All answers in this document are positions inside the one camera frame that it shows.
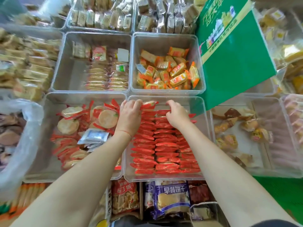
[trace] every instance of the dark sleeve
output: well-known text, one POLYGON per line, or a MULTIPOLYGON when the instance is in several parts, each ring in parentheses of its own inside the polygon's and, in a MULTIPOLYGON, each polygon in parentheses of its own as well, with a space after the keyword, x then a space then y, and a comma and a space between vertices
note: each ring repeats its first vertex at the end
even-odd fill
POLYGON ((298 225, 283 220, 268 220, 255 224, 252 227, 298 227, 298 225))

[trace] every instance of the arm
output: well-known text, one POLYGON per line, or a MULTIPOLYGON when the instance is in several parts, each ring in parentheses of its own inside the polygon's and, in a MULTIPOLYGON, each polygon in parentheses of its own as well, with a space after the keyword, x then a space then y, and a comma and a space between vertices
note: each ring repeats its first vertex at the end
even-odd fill
POLYGON ((140 126, 141 104, 124 101, 113 137, 52 183, 11 226, 88 226, 119 157, 140 126))
POLYGON ((168 104, 172 109, 166 114, 169 123, 183 134, 190 145, 231 226, 248 227, 271 219, 297 224, 248 172, 190 122, 184 107, 172 100, 168 104))

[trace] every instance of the blue and white packet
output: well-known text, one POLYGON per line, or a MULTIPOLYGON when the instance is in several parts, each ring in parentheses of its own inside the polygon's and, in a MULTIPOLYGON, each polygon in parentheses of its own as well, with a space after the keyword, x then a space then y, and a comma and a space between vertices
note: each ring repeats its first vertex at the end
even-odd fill
POLYGON ((165 216, 189 217, 190 197, 187 181, 156 180, 153 183, 154 220, 165 216))

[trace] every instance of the plastic bag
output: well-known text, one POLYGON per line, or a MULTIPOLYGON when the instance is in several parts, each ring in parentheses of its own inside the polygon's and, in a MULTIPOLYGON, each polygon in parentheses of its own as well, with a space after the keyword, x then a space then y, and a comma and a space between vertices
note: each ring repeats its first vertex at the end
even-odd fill
POLYGON ((0 101, 0 113, 22 112, 27 121, 20 141, 6 168, 0 172, 0 200, 13 199, 22 178, 35 159, 43 120, 43 108, 25 99, 0 101))

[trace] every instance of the green cardboard board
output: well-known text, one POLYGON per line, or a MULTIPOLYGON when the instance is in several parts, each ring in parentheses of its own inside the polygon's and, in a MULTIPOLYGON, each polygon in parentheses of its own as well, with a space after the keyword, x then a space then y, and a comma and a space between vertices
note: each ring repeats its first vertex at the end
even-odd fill
POLYGON ((206 110, 276 74, 250 0, 208 0, 197 24, 206 110))

